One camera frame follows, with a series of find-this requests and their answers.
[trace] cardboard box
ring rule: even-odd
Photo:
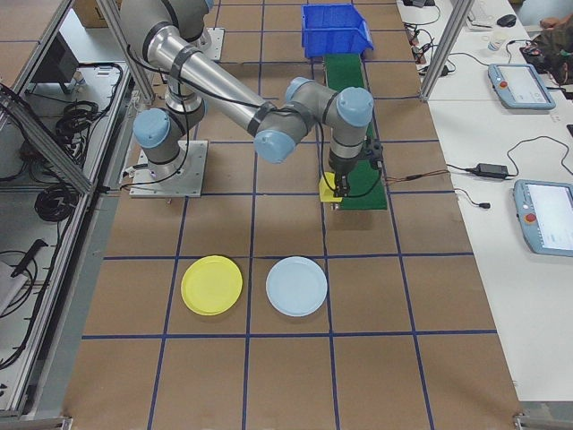
[[[116,0],[120,7],[122,0]],[[76,0],[73,5],[75,14],[80,18],[81,25],[86,29],[101,29],[107,27],[96,0]]]

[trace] white table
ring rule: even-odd
[[[427,22],[437,16],[435,8],[400,4],[398,0],[407,22]],[[423,27],[436,42],[451,13],[450,0],[437,0],[437,4],[442,10],[440,21]],[[495,16],[512,13],[507,1],[487,0],[486,6]],[[505,31],[509,39],[527,39],[519,22]],[[453,52],[467,52],[486,64],[507,63],[504,47],[497,53],[485,48],[483,36],[490,34],[463,29]],[[510,47],[512,63],[523,63],[519,46]],[[573,124],[573,105],[560,93],[552,93],[557,107],[551,112],[510,111],[493,92],[486,67],[465,56],[451,59],[456,73],[439,79],[429,102],[448,163],[460,167],[478,162],[504,164],[515,173],[507,150],[541,134],[573,150],[573,138],[566,128]],[[571,183],[573,176],[560,166],[564,152],[559,144],[540,140],[522,144],[512,155],[520,168],[519,178]],[[565,162],[573,169],[573,153]],[[529,250],[516,220],[515,181],[457,173],[452,181],[475,201],[492,204],[485,211],[470,205],[463,194],[458,199],[519,399],[573,400],[573,259]]]

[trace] yellow block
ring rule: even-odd
[[[321,202],[323,203],[340,203],[342,202],[342,197],[335,197],[334,196],[334,173],[332,172],[324,172],[324,176],[321,177],[321,181],[319,182],[319,196],[321,198]]]

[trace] computer mouse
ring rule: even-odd
[[[516,25],[516,21],[517,16],[510,13],[509,15],[503,15],[501,18],[499,18],[497,24],[500,27],[513,27]]]

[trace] light blue plate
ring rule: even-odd
[[[321,307],[327,293],[326,276],[313,260],[288,257],[267,276],[267,297],[282,314],[306,316]]]

